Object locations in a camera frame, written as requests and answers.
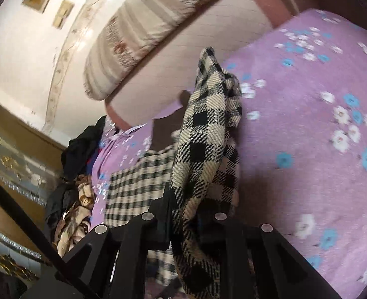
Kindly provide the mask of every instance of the metal screw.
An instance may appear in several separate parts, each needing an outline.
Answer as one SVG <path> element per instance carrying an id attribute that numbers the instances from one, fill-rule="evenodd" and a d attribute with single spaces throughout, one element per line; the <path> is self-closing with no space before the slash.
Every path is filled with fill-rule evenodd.
<path id="1" fill-rule="evenodd" d="M 271 231 L 273 231 L 273 230 L 274 230 L 274 228 L 273 228 L 271 225 L 269 225 L 269 224 L 263 224 L 263 225 L 261 226 L 261 230 L 262 230 L 263 232 L 265 232 L 265 233 L 270 233 Z"/>
<path id="2" fill-rule="evenodd" d="M 224 221 L 227 218 L 227 215 L 225 213 L 216 213 L 214 217 L 218 221 Z"/>
<path id="3" fill-rule="evenodd" d="M 154 218 L 154 215 L 152 213 L 144 213 L 142 215 L 142 219 L 145 220 L 145 221 L 151 221 L 152 219 Z"/>
<path id="4" fill-rule="evenodd" d="M 107 227 L 105 225 L 97 225 L 95 227 L 95 233 L 99 235 L 105 233 L 106 231 L 107 231 Z"/>

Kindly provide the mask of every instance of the pile of clothes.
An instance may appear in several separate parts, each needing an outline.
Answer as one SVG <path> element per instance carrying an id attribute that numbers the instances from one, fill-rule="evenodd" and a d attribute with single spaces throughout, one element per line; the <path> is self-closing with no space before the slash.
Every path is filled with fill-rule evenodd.
<path id="1" fill-rule="evenodd" d="M 61 155 L 63 181 L 48 198 L 43 232 L 62 257 L 91 229 L 90 217 L 96 199 L 91 171 L 104 125 L 105 116 L 71 140 Z"/>
<path id="2" fill-rule="evenodd" d="M 63 214 L 55 230 L 53 245 L 58 254 L 64 256 L 89 232 L 91 223 L 91 210 L 95 195 L 91 188 L 91 176 L 84 177 L 86 182 L 79 183 L 78 198 L 74 204 Z"/>

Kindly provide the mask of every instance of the bedding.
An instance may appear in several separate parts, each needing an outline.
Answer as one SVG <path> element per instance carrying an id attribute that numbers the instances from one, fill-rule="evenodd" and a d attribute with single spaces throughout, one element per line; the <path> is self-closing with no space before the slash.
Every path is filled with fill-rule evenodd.
<path id="1" fill-rule="evenodd" d="M 104 100 L 143 57 L 208 1 L 126 0 L 87 58 L 87 95 Z"/>
<path id="2" fill-rule="evenodd" d="M 290 19 L 278 1 L 217 0 L 199 10 L 195 19 L 159 44 L 107 98 L 106 109 L 113 121 L 124 130 L 144 124 L 173 102 L 179 91 L 193 88 L 194 66 L 205 46 L 213 46 L 223 61 L 270 31 L 272 23 L 280 25 Z M 266 4 L 284 17 L 275 19 L 272 8 L 264 8 Z"/>
<path id="3" fill-rule="evenodd" d="M 97 195 L 91 227 L 105 223 L 110 227 L 126 224 L 147 211 L 151 200 L 162 197 L 174 159 L 173 143 L 178 138 L 190 93 L 182 91 L 179 100 L 164 109 L 154 120 L 113 135 L 105 125 L 102 150 L 93 166 L 92 181 Z M 149 251 L 147 293 L 167 286 L 177 278 L 171 249 Z"/>
<path id="4" fill-rule="evenodd" d="M 182 108 L 181 102 L 184 103 L 185 100 L 177 99 L 163 109 L 155 120 L 149 120 L 144 125 L 120 131 L 117 134 L 114 134 L 114 124 L 106 117 L 104 134 L 99 144 L 101 151 L 92 168 L 91 182 L 97 197 L 92 209 L 91 228 L 105 222 L 106 198 L 111 175 L 135 165 L 149 149 L 161 150 L 167 146 L 165 145 L 165 134 L 159 137 L 158 132 L 162 128 L 156 131 L 153 128 L 154 126 L 159 127 L 161 119 L 171 116 Z M 174 127 L 173 123 L 163 125 L 163 127 L 166 126 Z"/>
<path id="5" fill-rule="evenodd" d="M 177 204 L 172 213 L 174 262 L 190 298 L 219 298 L 220 263 L 201 249 L 194 225 L 200 207 L 232 216 L 238 205 L 239 156 L 232 134 L 242 115 L 240 95 L 236 77 L 222 70 L 212 48 L 205 48 L 169 183 Z"/>
<path id="6" fill-rule="evenodd" d="M 367 31 L 311 9 L 222 66 L 242 90 L 238 217 L 275 226 L 355 299 L 367 284 Z"/>

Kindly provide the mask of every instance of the black and white checkered blanket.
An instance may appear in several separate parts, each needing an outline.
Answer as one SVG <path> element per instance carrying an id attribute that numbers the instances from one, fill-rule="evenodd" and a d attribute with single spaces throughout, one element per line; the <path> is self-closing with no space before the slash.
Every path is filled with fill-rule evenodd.
<path id="1" fill-rule="evenodd" d="M 177 140 L 179 131 L 172 134 Z M 133 217 L 148 211 L 152 200 L 163 196 L 164 185 L 169 181 L 174 161 L 174 145 L 156 152 L 149 150 L 131 168 L 111 176 L 105 209 L 105 223 L 118 227 Z M 151 265 L 156 280 L 167 286 L 177 277 L 171 249 L 148 251 L 148 266 Z"/>
<path id="2" fill-rule="evenodd" d="M 170 188 L 178 209 L 173 214 L 172 251 L 184 290 L 195 298 L 219 298 L 219 263 L 197 242 L 195 216 L 204 199 L 217 207 L 238 202 L 239 158 L 230 130 L 242 114 L 236 77 L 223 70 L 212 48 L 202 51 L 195 91 L 179 135 Z"/>

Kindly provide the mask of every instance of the checkered fabric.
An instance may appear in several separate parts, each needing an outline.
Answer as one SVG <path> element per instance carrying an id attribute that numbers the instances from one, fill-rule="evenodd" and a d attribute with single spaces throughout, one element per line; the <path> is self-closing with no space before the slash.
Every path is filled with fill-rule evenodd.
<path id="1" fill-rule="evenodd" d="M 228 207 L 227 215 L 237 205 L 239 158 L 230 130 L 241 118 L 240 96 L 236 77 L 221 68 L 211 47 L 204 49 L 170 179 L 178 205 L 172 251 L 183 288 L 193 298 L 219 298 L 219 263 L 200 249 L 195 216 L 206 198 Z"/>
<path id="2" fill-rule="evenodd" d="M 173 140 L 178 133 L 172 134 Z M 109 227 L 125 225 L 133 217 L 148 211 L 152 200 L 163 196 L 174 161 L 174 145 L 156 152 L 149 150 L 131 168 L 112 174 L 105 209 Z M 156 280 L 167 286 L 177 274 L 172 251 L 148 251 L 148 265 L 153 266 Z"/>

